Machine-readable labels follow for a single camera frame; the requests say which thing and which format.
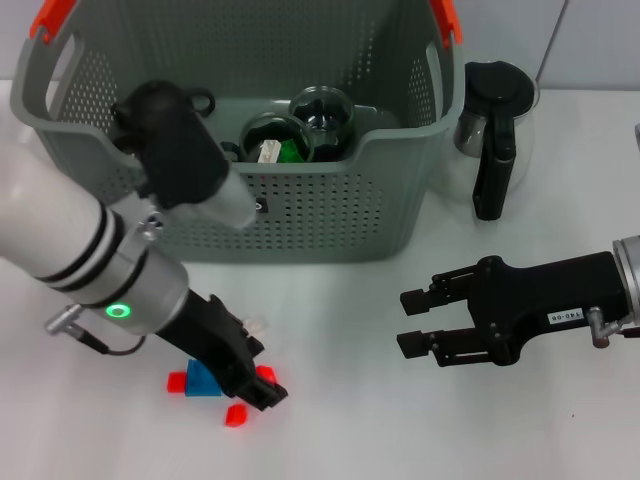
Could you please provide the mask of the black clay teapot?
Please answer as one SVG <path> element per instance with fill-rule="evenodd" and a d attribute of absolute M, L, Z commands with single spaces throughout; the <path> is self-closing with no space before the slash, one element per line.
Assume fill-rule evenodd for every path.
<path fill-rule="evenodd" d="M 184 102 L 203 118 L 208 117 L 216 108 L 216 99 L 213 93 L 201 87 L 185 89 Z"/>

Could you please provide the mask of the small black clay teacup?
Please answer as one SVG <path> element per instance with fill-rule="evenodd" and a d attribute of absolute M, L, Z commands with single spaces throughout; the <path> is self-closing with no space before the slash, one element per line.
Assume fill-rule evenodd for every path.
<path fill-rule="evenodd" d="M 113 140 L 113 145 L 125 155 L 138 158 L 144 150 L 144 140 L 133 134 L 122 135 Z"/>

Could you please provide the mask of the blue square building brick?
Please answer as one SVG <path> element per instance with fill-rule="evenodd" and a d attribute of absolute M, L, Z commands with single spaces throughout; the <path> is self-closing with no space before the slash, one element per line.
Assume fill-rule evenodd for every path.
<path fill-rule="evenodd" d="M 223 392 L 208 368 L 200 361 L 190 359 L 186 371 L 186 397 L 221 397 Z"/>

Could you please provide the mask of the glass carafe black lid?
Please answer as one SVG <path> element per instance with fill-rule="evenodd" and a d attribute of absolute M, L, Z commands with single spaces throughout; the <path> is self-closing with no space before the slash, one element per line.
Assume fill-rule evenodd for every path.
<path fill-rule="evenodd" d="M 445 179 L 455 197 L 468 195 L 477 219 L 495 221 L 524 179 L 534 150 L 533 78 L 505 62 L 465 65 L 464 107 L 452 135 Z"/>

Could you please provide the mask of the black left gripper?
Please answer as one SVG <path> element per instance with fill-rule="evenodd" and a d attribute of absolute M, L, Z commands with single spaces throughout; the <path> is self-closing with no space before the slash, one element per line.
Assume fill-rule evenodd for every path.
<path fill-rule="evenodd" d="M 254 358 L 264 345 L 214 295 L 204 298 L 190 291 L 176 318 L 157 336 L 202 362 L 223 393 L 259 411 L 273 408 L 288 396 L 283 386 L 256 374 Z"/>

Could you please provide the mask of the silver left gripper bolt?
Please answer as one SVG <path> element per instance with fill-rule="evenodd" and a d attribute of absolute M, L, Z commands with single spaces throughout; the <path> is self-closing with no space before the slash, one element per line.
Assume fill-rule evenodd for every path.
<path fill-rule="evenodd" d="M 147 214 L 138 223 L 137 232 L 146 242 L 157 241 L 164 232 L 163 214 L 158 211 Z"/>

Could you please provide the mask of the grey perforated storage basket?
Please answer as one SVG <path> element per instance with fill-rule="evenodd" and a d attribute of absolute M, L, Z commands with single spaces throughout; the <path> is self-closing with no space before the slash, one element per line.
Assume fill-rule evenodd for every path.
<path fill-rule="evenodd" d="M 429 0 L 77 0 L 57 36 L 25 40 L 11 92 L 55 165 L 104 203 L 140 186 L 110 113 L 146 81 L 204 87 L 206 127 L 238 142 L 263 112 L 311 86 L 354 103 L 343 160 L 239 163 L 258 203 L 237 231 L 205 219 L 167 229 L 191 262 L 315 263 L 390 257 L 409 241 L 445 131 L 463 106 L 461 45 L 445 49 Z"/>

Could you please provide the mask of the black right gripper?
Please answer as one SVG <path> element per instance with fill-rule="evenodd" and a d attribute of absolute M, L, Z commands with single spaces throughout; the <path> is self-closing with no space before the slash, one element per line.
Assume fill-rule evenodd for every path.
<path fill-rule="evenodd" d="M 593 307 L 607 320 L 628 314 L 625 287 L 610 252 L 524 268 L 485 257 L 475 266 L 434 275 L 427 290 L 400 295 L 407 316 L 466 299 L 475 328 L 399 334 L 404 357 L 432 354 L 439 367 L 509 366 L 529 340 L 586 327 L 586 312 Z"/>

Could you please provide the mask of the small orange sloped brick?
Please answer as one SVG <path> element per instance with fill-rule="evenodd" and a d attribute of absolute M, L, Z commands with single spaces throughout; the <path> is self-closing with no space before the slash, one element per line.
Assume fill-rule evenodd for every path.
<path fill-rule="evenodd" d="M 246 424 L 249 418 L 249 410 L 245 404 L 235 403 L 228 407 L 224 425 L 229 428 L 238 428 Z"/>

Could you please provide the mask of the green building brick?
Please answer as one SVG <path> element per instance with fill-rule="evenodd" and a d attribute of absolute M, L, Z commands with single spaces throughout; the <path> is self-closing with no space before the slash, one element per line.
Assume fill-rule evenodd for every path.
<path fill-rule="evenodd" d="M 299 153 L 294 140 L 286 140 L 280 144 L 280 152 L 278 155 L 278 163 L 304 163 L 305 158 Z"/>

